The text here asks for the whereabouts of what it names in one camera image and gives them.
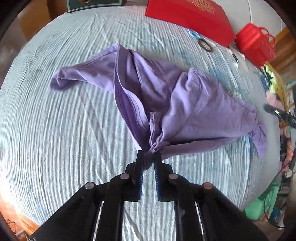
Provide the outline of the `purple shirt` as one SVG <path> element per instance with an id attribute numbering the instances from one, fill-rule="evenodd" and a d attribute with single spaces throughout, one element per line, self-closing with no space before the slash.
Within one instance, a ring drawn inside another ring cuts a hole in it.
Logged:
<path id="1" fill-rule="evenodd" d="M 194 68 L 184 71 L 114 44 L 83 63 L 57 70 L 50 88 L 63 91 L 78 81 L 114 95 L 144 151 L 145 169 L 155 153 L 167 159 L 209 152 L 242 136 L 252 139 L 260 157 L 266 154 L 267 128 L 256 107 L 232 97 L 217 79 Z"/>

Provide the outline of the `green cloth on floor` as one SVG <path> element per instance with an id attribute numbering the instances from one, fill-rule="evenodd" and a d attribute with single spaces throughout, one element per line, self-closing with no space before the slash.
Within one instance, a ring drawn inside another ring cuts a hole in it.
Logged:
<path id="1" fill-rule="evenodd" d="M 267 222 L 275 206 L 279 189 L 280 183 L 271 183 L 260 197 L 244 209 L 246 217 L 252 221 Z"/>

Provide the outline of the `light blue striped bedsheet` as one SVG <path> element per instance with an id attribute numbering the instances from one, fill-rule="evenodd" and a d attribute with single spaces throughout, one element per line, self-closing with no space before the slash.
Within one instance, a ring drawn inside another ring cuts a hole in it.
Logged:
<path id="1" fill-rule="evenodd" d="M 270 185 L 280 164 L 278 119 L 264 111 L 260 71 L 237 66 L 228 48 L 209 40 L 203 50 L 186 28 L 145 16 L 144 6 L 65 13 L 41 29 L 15 57 L 1 87 L 1 193 L 41 225 L 85 183 L 108 182 L 137 151 L 112 93 L 88 83 L 50 90 L 54 72 L 86 61 L 112 44 L 145 57 L 195 68 L 217 78 L 230 95 L 256 106 L 267 127 L 259 158 L 253 142 L 166 160 L 196 184 L 213 183 L 239 209 Z"/>

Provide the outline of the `pink garment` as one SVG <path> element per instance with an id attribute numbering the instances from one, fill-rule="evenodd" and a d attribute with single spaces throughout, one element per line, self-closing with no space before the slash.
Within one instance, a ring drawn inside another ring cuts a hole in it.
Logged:
<path id="1" fill-rule="evenodd" d="M 281 101 L 278 99 L 277 95 L 271 92 L 267 92 L 266 93 L 266 100 L 268 102 L 269 105 L 278 108 L 280 110 L 285 110 L 283 104 L 281 103 Z"/>

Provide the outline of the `white paper sheet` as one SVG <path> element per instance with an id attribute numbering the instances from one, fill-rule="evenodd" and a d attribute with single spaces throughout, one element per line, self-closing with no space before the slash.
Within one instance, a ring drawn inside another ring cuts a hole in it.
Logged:
<path id="1" fill-rule="evenodd" d="M 244 55 L 242 53 L 240 53 L 236 48 L 234 48 L 233 46 L 229 45 L 228 46 L 228 49 L 229 50 L 232 50 L 235 53 L 236 57 L 238 58 L 239 64 L 237 64 L 236 61 L 235 61 L 236 65 L 238 67 L 239 66 L 243 66 L 246 63 Z"/>

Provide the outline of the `black pen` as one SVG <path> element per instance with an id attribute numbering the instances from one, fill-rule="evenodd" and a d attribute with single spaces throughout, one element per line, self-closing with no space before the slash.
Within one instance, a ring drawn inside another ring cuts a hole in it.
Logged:
<path id="1" fill-rule="evenodd" d="M 235 53 L 234 53 L 232 50 L 230 50 L 230 52 L 231 52 L 233 58 L 235 59 L 236 63 L 239 64 L 239 60 L 238 60 L 238 58 L 236 57 Z"/>

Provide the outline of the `blue scissors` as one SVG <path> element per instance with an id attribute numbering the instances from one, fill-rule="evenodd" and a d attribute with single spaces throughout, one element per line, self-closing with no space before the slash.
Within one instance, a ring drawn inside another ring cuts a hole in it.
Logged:
<path id="1" fill-rule="evenodd" d="M 191 37 L 193 37 L 194 39 L 197 39 L 197 40 L 199 40 L 199 39 L 203 39 L 203 37 L 202 37 L 199 33 L 197 33 L 196 31 L 194 31 L 194 30 L 187 29 L 187 32 L 188 32 L 188 34 L 189 34 Z"/>

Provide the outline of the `flat red gift box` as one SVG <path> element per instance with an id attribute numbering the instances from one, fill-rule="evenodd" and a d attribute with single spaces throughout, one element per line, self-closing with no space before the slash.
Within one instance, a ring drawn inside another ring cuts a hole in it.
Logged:
<path id="1" fill-rule="evenodd" d="M 225 11 L 214 1 L 150 0 L 145 15 L 194 30 L 224 47 L 235 40 Z"/>

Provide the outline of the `dark green gift bag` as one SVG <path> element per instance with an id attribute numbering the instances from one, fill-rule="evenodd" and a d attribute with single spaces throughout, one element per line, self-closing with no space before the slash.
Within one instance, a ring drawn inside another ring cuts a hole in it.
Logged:
<path id="1" fill-rule="evenodd" d="M 126 1 L 122 0 L 66 0 L 67 13 L 80 11 L 84 9 L 100 8 L 106 6 L 124 6 Z"/>

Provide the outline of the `red handled bag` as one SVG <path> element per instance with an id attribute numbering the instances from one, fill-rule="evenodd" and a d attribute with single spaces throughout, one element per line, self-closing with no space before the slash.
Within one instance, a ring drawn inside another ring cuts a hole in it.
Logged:
<path id="1" fill-rule="evenodd" d="M 248 23 L 236 35 L 235 43 L 239 51 L 258 68 L 276 58 L 276 41 L 266 28 Z"/>

